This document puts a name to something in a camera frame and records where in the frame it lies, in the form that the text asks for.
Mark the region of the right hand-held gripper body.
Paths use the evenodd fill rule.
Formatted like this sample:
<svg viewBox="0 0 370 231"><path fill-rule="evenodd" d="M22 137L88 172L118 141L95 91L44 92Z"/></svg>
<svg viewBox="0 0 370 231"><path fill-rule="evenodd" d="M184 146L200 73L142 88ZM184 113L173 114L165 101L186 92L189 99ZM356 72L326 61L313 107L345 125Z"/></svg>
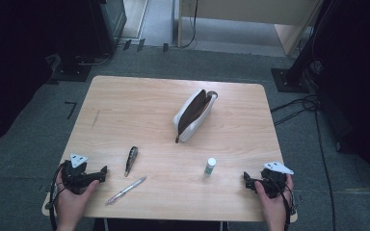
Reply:
<svg viewBox="0 0 370 231"><path fill-rule="evenodd" d="M270 198L275 198L285 189L287 175L293 174L294 171L284 164L274 161L265 163L261 174L261 184L264 187L265 193Z"/></svg>

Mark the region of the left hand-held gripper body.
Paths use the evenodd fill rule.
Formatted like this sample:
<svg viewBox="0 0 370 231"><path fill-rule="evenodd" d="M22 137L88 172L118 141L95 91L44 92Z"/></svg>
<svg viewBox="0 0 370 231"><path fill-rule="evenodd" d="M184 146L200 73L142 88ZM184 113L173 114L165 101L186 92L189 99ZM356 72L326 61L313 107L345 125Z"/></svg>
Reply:
<svg viewBox="0 0 370 231"><path fill-rule="evenodd" d="M86 173L87 161L88 157L71 153L69 159L64 162L63 183L73 193L80 194L91 183L89 175Z"/></svg>

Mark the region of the small white green bottle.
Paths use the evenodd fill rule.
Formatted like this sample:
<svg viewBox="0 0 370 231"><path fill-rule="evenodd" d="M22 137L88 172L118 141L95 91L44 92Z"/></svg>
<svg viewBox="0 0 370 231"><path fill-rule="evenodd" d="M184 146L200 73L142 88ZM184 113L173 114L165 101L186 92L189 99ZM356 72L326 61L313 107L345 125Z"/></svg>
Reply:
<svg viewBox="0 0 370 231"><path fill-rule="evenodd" d="M205 170L204 170L204 173L206 175L211 175L212 172L213 172L213 169L216 165L217 161L215 158L209 158L206 162L206 166L205 166Z"/></svg>

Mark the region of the white pencil case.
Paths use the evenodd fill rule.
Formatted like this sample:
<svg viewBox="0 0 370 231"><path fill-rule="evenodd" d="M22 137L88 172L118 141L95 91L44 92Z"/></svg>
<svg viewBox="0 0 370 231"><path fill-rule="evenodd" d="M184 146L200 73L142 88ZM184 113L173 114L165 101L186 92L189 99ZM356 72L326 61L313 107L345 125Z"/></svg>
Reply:
<svg viewBox="0 0 370 231"><path fill-rule="evenodd" d="M176 143L188 141L210 114L218 97L211 97L208 92L206 90L194 92L174 116L172 124L177 133Z"/></svg>

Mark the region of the person's right hand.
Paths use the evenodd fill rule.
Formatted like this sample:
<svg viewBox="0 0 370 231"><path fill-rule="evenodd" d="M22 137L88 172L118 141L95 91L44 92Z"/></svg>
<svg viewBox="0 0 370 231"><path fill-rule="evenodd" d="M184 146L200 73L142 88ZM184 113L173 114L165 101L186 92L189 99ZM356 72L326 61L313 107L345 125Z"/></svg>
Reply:
<svg viewBox="0 0 370 231"><path fill-rule="evenodd" d="M284 201L287 201L288 206L292 206L291 192L293 191L293 181L290 176L287 176L287 189L283 194L275 198L269 198L265 193L262 184L258 181L255 183L257 194L259 196L263 217L267 224L283 225L286 224L287 212Z"/></svg>

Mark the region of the person's left hand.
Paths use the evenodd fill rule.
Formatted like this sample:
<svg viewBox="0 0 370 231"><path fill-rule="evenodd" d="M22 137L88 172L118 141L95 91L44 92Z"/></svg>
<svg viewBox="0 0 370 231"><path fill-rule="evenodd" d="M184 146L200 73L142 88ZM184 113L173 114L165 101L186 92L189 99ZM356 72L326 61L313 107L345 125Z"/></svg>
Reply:
<svg viewBox="0 0 370 231"><path fill-rule="evenodd" d="M99 182L91 182L82 194L75 194L68 190L63 184L62 177L59 177L56 180L56 186L60 190L57 197L57 202L55 203L58 225L75 224L77 226L78 222L84 215L90 197L99 186Z"/></svg>

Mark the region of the clear pen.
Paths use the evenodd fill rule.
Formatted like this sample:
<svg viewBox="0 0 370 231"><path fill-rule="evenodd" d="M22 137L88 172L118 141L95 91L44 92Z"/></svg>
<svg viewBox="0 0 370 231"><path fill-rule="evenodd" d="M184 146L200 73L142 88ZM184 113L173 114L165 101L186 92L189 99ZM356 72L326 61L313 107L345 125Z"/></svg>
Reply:
<svg viewBox="0 0 370 231"><path fill-rule="evenodd" d="M114 196L112 196L111 198L109 198L106 201L105 205L106 206L113 205L120 198L124 197L128 192L130 192L131 190L133 190L136 187L138 187L139 185L141 185L146 179L147 179L147 176L143 176L143 177L139 178L137 181L135 181L134 183L132 183L131 185L129 185L128 187L126 187L122 191L118 192L117 194L115 194Z"/></svg>

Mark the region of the black flat stand base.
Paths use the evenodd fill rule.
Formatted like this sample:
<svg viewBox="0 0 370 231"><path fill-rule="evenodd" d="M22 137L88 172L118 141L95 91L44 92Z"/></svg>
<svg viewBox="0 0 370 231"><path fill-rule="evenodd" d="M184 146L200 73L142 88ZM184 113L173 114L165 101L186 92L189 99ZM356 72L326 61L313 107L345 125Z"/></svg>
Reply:
<svg viewBox="0 0 370 231"><path fill-rule="evenodd" d="M91 67L82 64L74 55L58 55L57 63L50 77L51 81L86 82Z"/></svg>

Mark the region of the black metal stand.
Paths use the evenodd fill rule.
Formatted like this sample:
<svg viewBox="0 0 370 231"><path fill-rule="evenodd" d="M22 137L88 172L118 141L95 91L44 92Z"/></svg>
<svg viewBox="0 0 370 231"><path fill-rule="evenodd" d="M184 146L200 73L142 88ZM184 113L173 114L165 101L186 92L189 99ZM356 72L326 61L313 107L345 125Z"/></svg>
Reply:
<svg viewBox="0 0 370 231"><path fill-rule="evenodd" d="M321 36L330 20L333 5L334 0L323 0L323 3L318 7L318 15L312 34L292 66L289 69L271 69L278 91L308 92L307 86L304 83L303 73L311 63L316 61L315 42Z"/></svg>

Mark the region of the dark curtain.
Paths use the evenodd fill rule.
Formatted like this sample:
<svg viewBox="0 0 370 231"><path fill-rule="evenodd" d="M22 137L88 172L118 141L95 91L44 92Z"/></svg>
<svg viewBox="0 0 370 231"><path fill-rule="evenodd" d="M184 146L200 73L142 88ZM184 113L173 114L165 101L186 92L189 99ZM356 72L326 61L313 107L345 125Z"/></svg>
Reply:
<svg viewBox="0 0 370 231"><path fill-rule="evenodd" d="M316 83L351 126L341 141L370 164L370 0L331 0L315 51Z"/></svg>
<svg viewBox="0 0 370 231"><path fill-rule="evenodd" d="M75 66L66 21L81 0L0 0L0 138L50 78L46 58Z"/></svg>

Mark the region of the black cabinet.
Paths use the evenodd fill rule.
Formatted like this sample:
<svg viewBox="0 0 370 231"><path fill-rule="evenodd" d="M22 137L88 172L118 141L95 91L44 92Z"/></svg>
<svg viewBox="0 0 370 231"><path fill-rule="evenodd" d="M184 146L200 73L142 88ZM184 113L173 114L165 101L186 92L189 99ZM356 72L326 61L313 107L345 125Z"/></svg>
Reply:
<svg viewBox="0 0 370 231"><path fill-rule="evenodd" d="M127 21L123 0L90 0L95 52L113 54Z"/></svg>

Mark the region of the beige wooden furniture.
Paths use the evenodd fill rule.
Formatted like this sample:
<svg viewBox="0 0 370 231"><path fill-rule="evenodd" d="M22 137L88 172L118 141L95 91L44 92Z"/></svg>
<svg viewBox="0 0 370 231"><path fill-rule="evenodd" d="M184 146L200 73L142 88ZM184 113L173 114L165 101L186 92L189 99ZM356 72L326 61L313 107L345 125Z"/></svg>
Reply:
<svg viewBox="0 0 370 231"><path fill-rule="evenodd" d="M182 45L182 18L194 16L274 24L278 39L292 55L324 0L178 0L177 46Z"/></svg>

